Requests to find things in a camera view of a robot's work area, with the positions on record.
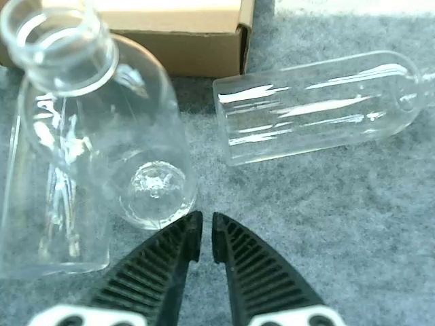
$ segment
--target box flap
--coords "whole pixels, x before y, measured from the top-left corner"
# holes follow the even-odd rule
[[[239,24],[241,2],[94,0],[94,6],[109,27],[117,31],[234,33]]]
[[[255,0],[242,0],[240,6],[239,24],[252,29],[254,21],[254,3]]]
[[[239,28],[242,30],[240,49],[240,74],[246,72],[249,45],[251,43],[252,24],[254,23],[255,0],[242,0],[240,6]]]

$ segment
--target bottle neck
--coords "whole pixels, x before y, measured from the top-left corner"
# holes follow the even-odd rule
[[[116,69],[118,48],[87,0],[11,0],[0,27],[12,60],[55,96],[92,92]]]

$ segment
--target bottle mouth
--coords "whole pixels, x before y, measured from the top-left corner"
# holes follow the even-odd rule
[[[21,67],[60,63],[100,30],[87,0],[10,0],[0,13],[1,36]]]

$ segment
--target glass tube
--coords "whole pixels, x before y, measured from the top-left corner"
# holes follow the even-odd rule
[[[229,165],[369,141],[400,132],[425,103],[426,85],[405,56],[371,52],[216,80]]]

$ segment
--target glass bottle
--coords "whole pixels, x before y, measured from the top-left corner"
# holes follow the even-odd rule
[[[109,211],[63,171],[42,160],[12,128],[0,224],[0,278],[38,278],[105,268]]]
[[[26,72],[18,110],[36,151],[137,227],[185,215],[196,195],[188,144],[152,54],[110,35],[85,0],[11,0],[0,20]]]
[[[387,137],[433,93],[407,57],[378,51],[214,82],[229,165]]]

